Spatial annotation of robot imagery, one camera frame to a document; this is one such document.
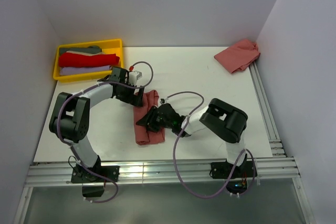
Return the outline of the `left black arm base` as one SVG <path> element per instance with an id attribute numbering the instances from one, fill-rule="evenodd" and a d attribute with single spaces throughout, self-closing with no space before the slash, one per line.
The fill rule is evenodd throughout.
<path id="1" fill-rule="evenodd" d="M 119 177 L 119 166 L 101 166 L 95 173 L 117 182 Z M 73 168 L 70 182 L 72 184 L 82 185 L 82 195 L 84 197 L 96 199 L 103 195 L 108 181 L 105 178 L 91 174 L 80 165 L 76 165 L 75 168 Z"/>

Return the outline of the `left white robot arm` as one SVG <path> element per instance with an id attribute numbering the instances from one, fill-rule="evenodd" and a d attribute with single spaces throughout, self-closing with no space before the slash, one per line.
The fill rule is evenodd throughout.
<path id="1" fill-rule="evenodd" d="M 142 106 L 144 87 L 137 81 L 142 73 L 113 67 L 112 73 L 77 93 L 58 94 L 49 122 L 49 130 L 68 145 L 76 159 L 78 173 L 83 172 L 91 182 L 102 176 L 101 160 L 87 137 L 90 109 L 100 102 L 115 98 L 135 107 Z"/>

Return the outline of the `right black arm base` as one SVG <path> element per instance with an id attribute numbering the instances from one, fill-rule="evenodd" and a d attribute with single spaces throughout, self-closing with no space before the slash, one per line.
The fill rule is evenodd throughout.
<path id="1" fill-rule="evenodd" d="M 233 165 L 228 162 L 212 162 L 210 177 L 212 179 L 227 179 Z M 248 179 L 257 178 L 257 169 L 254 168 L 252 161 L 245 161 L 240 166 L 236 166 L 231 176 L 226 190 L 232 194 L 241 194 L 248 189 Z"/>

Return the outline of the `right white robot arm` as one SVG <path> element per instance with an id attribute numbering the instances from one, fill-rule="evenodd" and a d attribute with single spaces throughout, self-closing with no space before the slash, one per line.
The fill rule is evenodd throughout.
<path id="1" fill-rule="evenodd" d="M 169 103 L 162 101 L 160 106 L 152 106 L 135 124 L 152 133 L 170 129 L 180 137 L 190 137 L 202 130 L 211 131 L 225 142 L 228 173 L 237 177 L 246 168 L 247 152 L 243 133 L 247 119 L 244 111 L 213 98 L 206 107 L 191 115 L 179 115 Z"/>

